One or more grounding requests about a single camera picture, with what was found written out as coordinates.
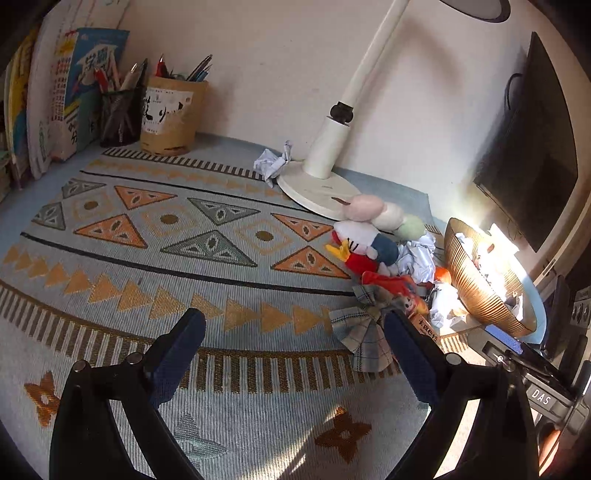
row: red plush toy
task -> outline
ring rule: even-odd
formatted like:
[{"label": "red plush toy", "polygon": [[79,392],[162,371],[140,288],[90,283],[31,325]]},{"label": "red plush toy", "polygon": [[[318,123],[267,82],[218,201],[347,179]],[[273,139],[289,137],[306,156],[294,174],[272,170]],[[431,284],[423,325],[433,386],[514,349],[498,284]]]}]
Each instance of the red plush toy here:
[{"label": "red plush toy", "polygon": [[429,308],[425,301],[417,294],[417,285],[413,282],[413,278],[410,275],[386,277],[367,271],[361,276],[361,283],[363,285],[379,285],[395,297],[408,299],[404,304],[407,314],[418,312],[422,315],[427,315],[429,313]]}]

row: book cover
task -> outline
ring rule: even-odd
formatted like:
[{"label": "book cover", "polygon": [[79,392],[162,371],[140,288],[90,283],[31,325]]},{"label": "book cover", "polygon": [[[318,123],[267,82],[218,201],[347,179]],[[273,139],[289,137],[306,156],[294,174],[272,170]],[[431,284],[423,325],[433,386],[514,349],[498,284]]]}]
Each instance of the book cover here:
[{"label": "book cover", "polygon": [[117,28],[128,4],[129,0],[61,0],[43,19],[33,51],[27,101],[29,161],[35,178],[47,171],[54,150],[53,89],[63,36],[81,27]]},{"label": "book cover", "polygon": [[119,63],[128,36],[109,28],[79,28],[64,36],[54,78],[53,159],[66,160],[98,137],[100,90],[93,71],[110,71],[113,57]]}]

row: pen holder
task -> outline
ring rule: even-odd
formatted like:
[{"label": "pen holder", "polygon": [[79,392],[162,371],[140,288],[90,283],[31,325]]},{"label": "pen holder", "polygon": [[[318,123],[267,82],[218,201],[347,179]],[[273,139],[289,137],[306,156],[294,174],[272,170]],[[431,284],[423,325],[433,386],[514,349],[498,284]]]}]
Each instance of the pen holder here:
[{"label": "pen holder", "polygon": [[141,133],[144,88],[104,93],[101,97],[100,146],[121,147],[137,142]]},{"label": "pen holder", "polygon": [[191,150],[207,86],[151,77],[142,108],[142,150],[168,156]]}]

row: black mesh pen holder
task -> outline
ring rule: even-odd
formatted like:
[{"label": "black mesh pen holder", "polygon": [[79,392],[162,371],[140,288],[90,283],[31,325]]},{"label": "black mesh pen holder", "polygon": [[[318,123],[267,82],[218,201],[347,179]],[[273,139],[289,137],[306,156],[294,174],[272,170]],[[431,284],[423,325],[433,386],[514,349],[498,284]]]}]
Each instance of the black mesh pen holder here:
[{"label": "black mesh pen holder", "polygon": [[100,116],[100,146],[121,147],[139,140],[144,87],[103,93]]}]

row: bowl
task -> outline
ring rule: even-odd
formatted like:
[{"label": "bowl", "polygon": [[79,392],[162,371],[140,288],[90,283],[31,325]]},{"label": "bowl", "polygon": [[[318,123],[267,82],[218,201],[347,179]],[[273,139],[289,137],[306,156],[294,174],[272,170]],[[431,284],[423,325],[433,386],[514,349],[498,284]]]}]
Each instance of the bowl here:
[{"label": "bowl", "polygon": [[503,259],[502,254],[495,248],[493,254],[504,266],[505,288],[508,293],[515,292],[523,295],[524,319],[520,322],[507,308],[503,300],[495,293],[484,276],[476,268],[472,259],[457,238],[457,233],[463,233],[474,241],[473,255],[479,245],[486,247],[494,243],[493,238],[484,232],[473,229],[468,224],[451,218],[445,231],[445,254],[447,269],[452,276],[452,284],[457,288],[460,300],[466,310],[484,325],[496,325],[513,337],[529,335],[535,331],[536,320],[534,310],[519,278],[511,270],[509,261]]}]

